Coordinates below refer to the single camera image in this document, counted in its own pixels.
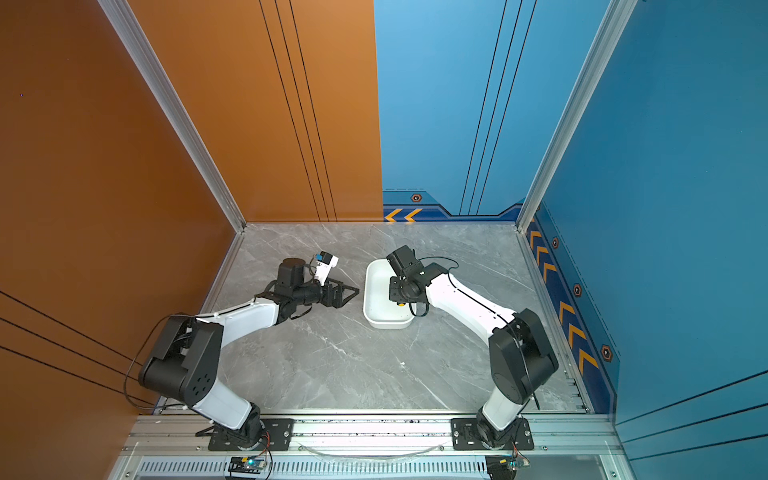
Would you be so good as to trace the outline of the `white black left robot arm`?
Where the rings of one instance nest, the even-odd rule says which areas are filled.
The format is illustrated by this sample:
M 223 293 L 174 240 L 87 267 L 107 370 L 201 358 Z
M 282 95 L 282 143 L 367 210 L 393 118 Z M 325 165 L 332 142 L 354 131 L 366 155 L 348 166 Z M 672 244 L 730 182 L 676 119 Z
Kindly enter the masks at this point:
M 266 436 L 260 408 L 218 378 L 221 351 L 256 331 L 300 318 L 300 307 L 340 309 L 359 295 L 358 287 L 329 277 L 337 257 L 322 252 L 316 259 L 309 279 L 307 262 L 286 258 L 277 278 L 251 300 L 208 314 L 170 316 L 139 372 L 139 384 L 207 418 L 209 432 L 220 442 L 240 450 L 257 448 Z

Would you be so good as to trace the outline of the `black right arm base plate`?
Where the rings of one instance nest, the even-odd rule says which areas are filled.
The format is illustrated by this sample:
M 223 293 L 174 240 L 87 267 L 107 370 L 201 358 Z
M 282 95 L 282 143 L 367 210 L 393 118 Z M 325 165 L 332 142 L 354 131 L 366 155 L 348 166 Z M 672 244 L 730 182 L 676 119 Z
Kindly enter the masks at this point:
M 503 430 L 497 430 L 487 420 L 479 418 L 453 418 L 450 427 L 452 445 L 457 451 L 532 451 L 535 448 L 529 422 L 520 416 Z

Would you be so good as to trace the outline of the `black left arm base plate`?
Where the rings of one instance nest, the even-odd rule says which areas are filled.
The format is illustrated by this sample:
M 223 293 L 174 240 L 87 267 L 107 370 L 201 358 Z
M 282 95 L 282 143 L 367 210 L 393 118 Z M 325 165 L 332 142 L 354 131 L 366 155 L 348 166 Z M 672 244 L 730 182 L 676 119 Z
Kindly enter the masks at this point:
M 295 422 L 292 418 L 260 418 L 247 421 L 240 429 L 231 430 L 214 424 L 210 432 L 210 451 L 243 451 L 258 453 L 288 451 Z

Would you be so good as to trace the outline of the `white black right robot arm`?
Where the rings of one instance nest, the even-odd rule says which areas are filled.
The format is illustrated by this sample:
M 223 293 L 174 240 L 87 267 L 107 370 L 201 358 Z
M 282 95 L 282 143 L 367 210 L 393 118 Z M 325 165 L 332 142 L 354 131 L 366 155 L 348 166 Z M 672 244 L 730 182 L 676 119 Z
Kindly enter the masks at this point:
M 439 264 L 393 255 L 387 261 L 394 271 L 391 301 L 435 307 L 487 342 L 494 389 L 477 413 L 476 431 L 485 447 L 506 449 L 523 432 L 527 403 L 559 370 L 541 319 L 530 309 L 515 311 L 486 299 Z

